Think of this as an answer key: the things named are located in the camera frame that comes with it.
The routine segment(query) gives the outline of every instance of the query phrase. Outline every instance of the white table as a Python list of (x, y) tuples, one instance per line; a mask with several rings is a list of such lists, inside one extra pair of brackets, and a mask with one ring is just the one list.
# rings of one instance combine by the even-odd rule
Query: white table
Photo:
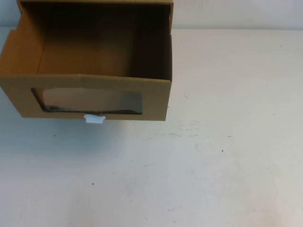
[(166, 122), (23, 119), (0, 90), (1, 227), (303, 225), (303, 31), (172, 34)]

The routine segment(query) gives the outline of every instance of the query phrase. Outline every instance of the white surface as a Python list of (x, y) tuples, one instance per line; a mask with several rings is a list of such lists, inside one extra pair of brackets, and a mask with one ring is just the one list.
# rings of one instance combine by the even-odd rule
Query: white surface
[(0, 226), (301, 227), (302, 40), (174, 30), (166, 122), (23, 119), (0, 90)]
[[(302, 0), (175, 0), (175, 28), (303, 29)], [(16, 0), (0, 0), (0, 26), (15, 26)]]

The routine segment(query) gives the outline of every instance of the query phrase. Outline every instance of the cardboard side panel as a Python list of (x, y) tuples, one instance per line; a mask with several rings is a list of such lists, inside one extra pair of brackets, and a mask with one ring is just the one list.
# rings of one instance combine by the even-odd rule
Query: cardboard side panel
[(0, 74), (36, 73), (46, 37), (41, 20), (23, 10), (19, 24), (5, 44)]
[(142, 114), (104, 114), (109, 120), (164, 121), (171, 82), (169, 80), (137, 79), (93, 75), (15, 75), (0, 78), (0, 84), (23, 117), (83, 119), (84, 113), (44, 112), (31, 88), (82, 87), (142, 94)]
[(23, 1), (39, 1), (39, 2), (85, 2), (85, 3), (173, 3), (173, 0), (19, 0)]
[(17, 0), (20, 11), (22, 2), (82, 2), (82, 3), (137, 3), (137, 4), (169, 4), (170, 5), (170, 31), (172, 28), (174, 0)]

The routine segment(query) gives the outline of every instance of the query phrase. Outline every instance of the white wall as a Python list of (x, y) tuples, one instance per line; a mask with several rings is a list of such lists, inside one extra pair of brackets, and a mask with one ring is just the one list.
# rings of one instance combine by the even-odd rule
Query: white wall
[[(175, 28), (303, 29), (303, 0), (175, 0)], [(0, 0), (0, 26), (15, 26), (15, 0)]]

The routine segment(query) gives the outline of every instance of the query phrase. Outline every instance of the open cardboard box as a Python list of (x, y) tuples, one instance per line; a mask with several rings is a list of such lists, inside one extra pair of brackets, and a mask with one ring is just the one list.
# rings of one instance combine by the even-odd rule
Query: open cardboard box
[(166, 118), (172, 0), (20, 0), (0, 85), (23, 117)]

